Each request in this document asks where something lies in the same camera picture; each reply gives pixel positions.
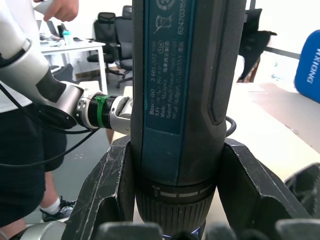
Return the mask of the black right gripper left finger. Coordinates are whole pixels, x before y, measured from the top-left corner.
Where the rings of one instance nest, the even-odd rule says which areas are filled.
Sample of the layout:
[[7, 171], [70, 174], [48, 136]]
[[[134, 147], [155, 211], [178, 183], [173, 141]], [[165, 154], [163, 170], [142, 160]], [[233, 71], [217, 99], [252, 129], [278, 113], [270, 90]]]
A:
[[113, 142], [85, 179], [61, 238], [92, 240], [103, 223], [133, 221], [134, 206], [134, 168], [125, 136]]

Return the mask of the person's bare hand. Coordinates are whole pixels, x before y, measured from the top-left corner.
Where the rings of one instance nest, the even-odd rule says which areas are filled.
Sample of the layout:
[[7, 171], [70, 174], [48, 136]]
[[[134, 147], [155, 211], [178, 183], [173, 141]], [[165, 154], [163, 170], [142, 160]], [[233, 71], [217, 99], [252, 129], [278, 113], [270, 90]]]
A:
[[77, 17], [79, 12], [78, 0], [34, 0], [33, 2], [46, 7], [46, 11], [43, 13], [45, 22], [52, 18], [61, 22], [70, 22]]

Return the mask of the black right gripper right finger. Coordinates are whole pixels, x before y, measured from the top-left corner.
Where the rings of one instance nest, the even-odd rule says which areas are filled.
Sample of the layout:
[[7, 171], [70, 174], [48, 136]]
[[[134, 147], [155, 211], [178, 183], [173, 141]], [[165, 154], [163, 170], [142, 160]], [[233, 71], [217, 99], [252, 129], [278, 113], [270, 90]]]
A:
[[236, 233], [274, 233], [278, 220], [311, 217], [282, 180], [239, 142], [224, 144], [217, 188]]

